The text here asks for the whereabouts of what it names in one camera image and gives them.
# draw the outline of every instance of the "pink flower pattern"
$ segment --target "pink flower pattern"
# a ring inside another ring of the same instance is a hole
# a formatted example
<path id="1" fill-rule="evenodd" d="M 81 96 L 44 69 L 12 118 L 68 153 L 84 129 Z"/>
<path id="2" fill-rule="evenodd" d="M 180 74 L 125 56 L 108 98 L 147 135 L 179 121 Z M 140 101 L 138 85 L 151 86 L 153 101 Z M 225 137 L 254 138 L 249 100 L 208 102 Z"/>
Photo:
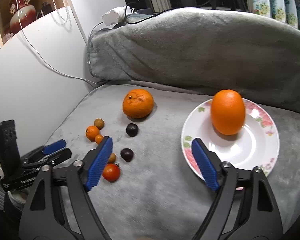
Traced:
<path id="1" fill-rule="evenodd" d="M 260 122 L 262 128 L 270 127 L 272 128 L 273 122 L 270 118 L 270 116 L 258 105 L 255 103 L 252 103 L 250 101 L 244 102 L 246 113 L 251 115 L 252 111 L 255 109 L 258 111 L 259 116 L 256 119 L 257 122 Z M 272 136 L 274 133 L 271 130 L 266 131 L 266 134 L 269 136 Z"/>
<path id="2" fill-rule="evenodd" d="M 186 153 L 186 156 L 187 156 L 187 159 L 189 161 L 189 163 L 191 164 L 191 166 L 199 173 L 201 174 L 200 170 L 199 170 L 199 167 L 192 155 L 192 151 L 191 151 L 191 148 L 185 148 L 185 153 Z"/>
<path id="3" fill-rule="evenodd" d="M 272 164 L 275 160 L 275 158 L 271 158 L 270 162 L 267 163 L 266 165 L 259 165 L 259 167 L 262 169 L 263 173 L 267 176 L 269 174 L 269 172 L 272 169 Z"/>

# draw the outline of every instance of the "dark bottle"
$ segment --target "dark bottle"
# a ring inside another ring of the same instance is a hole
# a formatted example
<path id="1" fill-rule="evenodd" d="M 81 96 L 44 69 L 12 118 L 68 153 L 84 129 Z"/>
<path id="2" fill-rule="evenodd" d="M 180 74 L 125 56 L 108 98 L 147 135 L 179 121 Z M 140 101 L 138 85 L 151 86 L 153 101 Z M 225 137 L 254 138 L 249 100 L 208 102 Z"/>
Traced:
<path id="1" fill-rule="evenodd" d="M 51 4 L 44 2 L 41 8 L 41 12 L 43 15 L 47 15 L 48 13 L 52 12 Z"/>

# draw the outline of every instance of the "blue gripper pad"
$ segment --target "blue gripper pad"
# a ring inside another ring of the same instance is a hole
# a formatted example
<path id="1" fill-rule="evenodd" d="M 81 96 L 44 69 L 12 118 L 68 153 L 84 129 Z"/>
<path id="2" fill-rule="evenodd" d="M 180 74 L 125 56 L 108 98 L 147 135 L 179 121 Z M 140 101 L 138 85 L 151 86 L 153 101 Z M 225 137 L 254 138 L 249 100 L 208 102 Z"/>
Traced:
<path id="1" fill-rule="evenodd" d="M 87 172 L 87 182 L 84 184 L 88 191 L 90 191 L 92 187 L 98 185 L 102 172 L 112 153 L 112 146 L 112 139 L 109 137 L 100 149 L 97 157 L 92 162 Z"/>
<path id="2" fill-rule="evenodd" d="M 66 141 L 65 140 L 59 140 L 57 142 L 54 142 L 48 146 L 45 146 L 42 153 L 44 155 L 49 155 L 51 153 L 54 153 L 58 150 L 61 150 L 62 148 L 66 147 Z"/>
<path id="3" fill-rule="evenodd" d="M 218 183 L 217 171 L 213 167 L 209 158 L 201 148 L 200 144 L 196 141 L 192 141 L 192 155 L 199 166 L 201 174 L 206 182 L 206 185 L 213 191 L 217 191 L 220 187 Z"/>

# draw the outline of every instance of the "navel orange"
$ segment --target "navel orange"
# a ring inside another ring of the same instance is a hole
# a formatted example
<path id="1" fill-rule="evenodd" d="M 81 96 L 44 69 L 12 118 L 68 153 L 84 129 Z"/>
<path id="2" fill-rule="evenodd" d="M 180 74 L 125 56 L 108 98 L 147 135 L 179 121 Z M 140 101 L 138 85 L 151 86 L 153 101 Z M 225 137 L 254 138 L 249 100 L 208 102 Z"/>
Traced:
<path id="1" fill-rule="evenodd" d="M 153 105 L 153 97 L 147 90 L 133 89 L 124 97 L 122 110 L 131 118 L 142 118 L 151 113 Z"/>
<path id="2" fill-rule="evenodd" d="M 95 138 L 96 136 L 99 134 L 99 129 L 98 127 L 94 126 L 94 125 L 90 125 L 87 127 L 86 129 L 86 137 L 94 142 L 95 141 Z"/>
<path id="3" fill-rule="evenodd" d="M 233 90 L 221 90 L 215 94 L 210 114 L 214 128 L 224 135 L 238 133 L 246 116 L 243 100 Z"/>

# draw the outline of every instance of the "gray fabric surface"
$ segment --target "gray fabric surface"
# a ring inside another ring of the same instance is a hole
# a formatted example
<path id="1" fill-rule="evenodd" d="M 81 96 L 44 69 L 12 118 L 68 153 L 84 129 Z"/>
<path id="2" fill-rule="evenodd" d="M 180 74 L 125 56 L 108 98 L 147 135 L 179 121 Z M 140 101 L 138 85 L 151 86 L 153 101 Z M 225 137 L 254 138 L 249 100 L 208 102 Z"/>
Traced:
<path id="1" fill-rule="evenodd" d="M 113 152 L 122 174 L 114 183 L 101 178 L 89 196 L 113 240 L 141 236 L 157 240 L 191 239 L 215 197 L 188 167 L 180 143 L 186 117 L 210 96 L 153 86 L 162 90 L 146 88 L 152 93 L 155 106 L 149 117 L 137 123 L 140 132 L 136 137 L 126 135 L 125 128 L 131 120 L 122 112 L 124 96 L 136 86 L 106 84 L 89 93 L 48 141 L 66 140 L 73 155 L 63 166 L 69 165 L 96 147 L 86 138 L 86 127 L 96 118 L 105 121 L 101 133 L 113 138 Z M 262 107 L 274 119 L 280 135 L 279 158 L 268 179 L 286 231 L 300 214 L 300 114 Z M 130 163 L 120 157 L 120 150 L 126 147 L 135 152 Z M 78 231 L 66 188 L 63 197 L 70 225 Z M 236 201 L 225 231 L 232 229 L 237 208 Z"/>
<path id="2" fill-rule="evenodd" d="M 273 19 L 176 9 L 93 32 L 87 52 L 90 73 L 105 80 L 155 82 L 206 95 L 233 89 L 256 103 L 300 113 L 300 31 Z"/>

